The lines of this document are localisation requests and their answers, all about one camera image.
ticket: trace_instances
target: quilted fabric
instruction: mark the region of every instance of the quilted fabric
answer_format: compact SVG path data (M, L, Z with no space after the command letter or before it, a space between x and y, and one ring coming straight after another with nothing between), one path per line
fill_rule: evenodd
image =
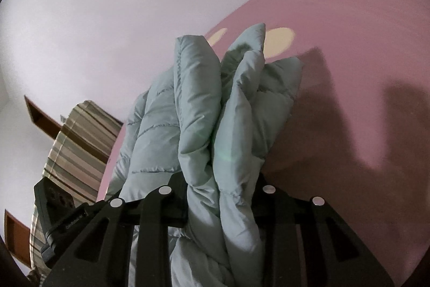
M173 286L260 286L263 242L251 198L286 122L302 63L265 64L265 25L251 26L222 63L202 36L177 38L175 63L137 98L108 195L134 201L182 171L188 223L169 228ZM134 286L138 227L130 259Z

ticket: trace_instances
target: white wall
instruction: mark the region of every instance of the white wall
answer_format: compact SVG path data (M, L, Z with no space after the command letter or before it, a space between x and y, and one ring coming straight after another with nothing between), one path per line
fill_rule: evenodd
M33 186L41 179L53 140L10 101L0 112L0 234L6 209L27 227L34 207ZM19 263L22 271L28 268Z
M1 72L0 66L0 112L5 107L7 102L9 101L9 95L7 94L6 84L3 80L3 74Z
M247 0L3 0L0 63L7 90L59 121L92 99L125 119L173 64L174 38L205 34Z

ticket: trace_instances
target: brown wooden trim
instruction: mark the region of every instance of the brown wooden trim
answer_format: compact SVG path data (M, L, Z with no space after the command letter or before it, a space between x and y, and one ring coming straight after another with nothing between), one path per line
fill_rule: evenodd
M22 264L31 268L30 229L7 210L4 210L4 240L8 251Z
M60 132L61 126L44 113L34 102L32 102L27 96L24 96L25 104L27 105L28 114L30 115L31 121L38 126L44 133L48 134L52 139L55 140L58 133Z

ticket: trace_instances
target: light blue puffer jacket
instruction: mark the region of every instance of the light blue puffer jacket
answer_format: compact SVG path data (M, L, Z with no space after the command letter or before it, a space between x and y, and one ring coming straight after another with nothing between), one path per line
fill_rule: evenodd
M251 211L261 166L293 105L302 63L265 64L265 25L248 28L220 63L202 36L177 39L175 63L141 94L107 196L144 198L182 171L188 224L169 228L173 286L260 286L263 243ZM129 286L134 286L138 227Z

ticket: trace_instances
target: striped curtain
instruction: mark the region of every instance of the striped curtain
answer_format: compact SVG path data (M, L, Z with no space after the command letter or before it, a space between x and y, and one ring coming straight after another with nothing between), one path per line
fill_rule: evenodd
M110 151L121 129L121 122L92 101L78 104L58 133L49 152L42 176L48 177L70 193L77 207L83 202L93 204L105 172ZM45 244L37 208L31 222L31 267L42 274L41 284L49 273L40 254Z

